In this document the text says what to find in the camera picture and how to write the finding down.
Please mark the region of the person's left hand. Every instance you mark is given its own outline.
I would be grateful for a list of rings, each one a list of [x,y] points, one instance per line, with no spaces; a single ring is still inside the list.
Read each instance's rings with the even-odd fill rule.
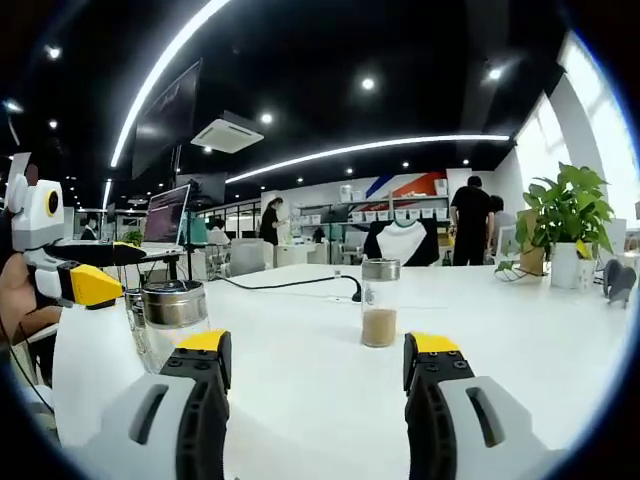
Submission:
[[[29,281],[27,265],[20,253],[13,254],[1,273],[1,337],[10,344],[57,324],[61,309],[36,309],[35,291]]]

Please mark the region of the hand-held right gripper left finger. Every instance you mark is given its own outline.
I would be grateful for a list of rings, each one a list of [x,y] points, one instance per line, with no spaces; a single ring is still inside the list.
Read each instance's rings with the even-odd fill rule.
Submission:
[[[101,479],[222,479],[232,341],[191,336],[105,409],[82,456]]]

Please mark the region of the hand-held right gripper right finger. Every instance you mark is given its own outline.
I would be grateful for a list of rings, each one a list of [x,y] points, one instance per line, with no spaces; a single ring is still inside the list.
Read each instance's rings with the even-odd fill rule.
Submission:
[[[405,334],[403,387],[411,479],[542,479],[563,455],[547,449],[530,412],[475,375],[444,336]]]

